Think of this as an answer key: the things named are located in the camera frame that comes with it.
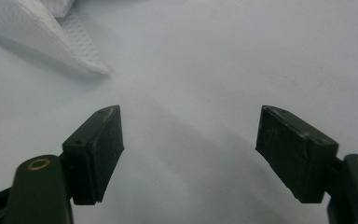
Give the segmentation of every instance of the white cloth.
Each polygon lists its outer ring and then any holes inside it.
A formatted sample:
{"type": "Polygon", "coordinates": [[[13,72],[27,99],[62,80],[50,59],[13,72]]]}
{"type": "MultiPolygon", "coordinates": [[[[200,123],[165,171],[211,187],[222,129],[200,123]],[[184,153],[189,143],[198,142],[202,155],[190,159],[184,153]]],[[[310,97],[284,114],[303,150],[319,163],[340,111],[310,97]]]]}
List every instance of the white cloth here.
{"type": "Polygon", "coordinates": [[[79,70],[108,74],[80,19],[69,9],[73,2],[0,0],[0,35],[79,70]]]}

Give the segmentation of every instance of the white background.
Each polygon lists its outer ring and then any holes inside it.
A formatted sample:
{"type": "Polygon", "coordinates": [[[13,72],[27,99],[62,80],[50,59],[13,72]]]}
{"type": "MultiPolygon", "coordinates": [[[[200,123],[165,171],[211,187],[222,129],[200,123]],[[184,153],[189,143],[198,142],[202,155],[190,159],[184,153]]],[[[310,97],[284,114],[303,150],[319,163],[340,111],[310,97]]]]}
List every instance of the white background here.
{"type": "Polygon", "coordinates": [[[79,0],[112,77],[0,37],[0,190],[94,111],[121,105],[122,154],[86,223],[328,223],[255,151],[261,105],[358,153],[358,1],[79,0]]]}

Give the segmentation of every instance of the white fabric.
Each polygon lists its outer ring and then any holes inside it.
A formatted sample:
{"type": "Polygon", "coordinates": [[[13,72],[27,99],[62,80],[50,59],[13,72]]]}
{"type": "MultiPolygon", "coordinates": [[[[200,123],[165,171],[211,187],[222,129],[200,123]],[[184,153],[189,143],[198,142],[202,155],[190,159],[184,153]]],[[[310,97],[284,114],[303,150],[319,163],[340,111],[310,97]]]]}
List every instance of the white fabric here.
{"type": "Polygon", "coordinates": [[[58,20],[50,11],[63,15],[73,1],[43,2],[0,0],[0,35],[79,70],[108,74],[75,11],[58,20]]]}

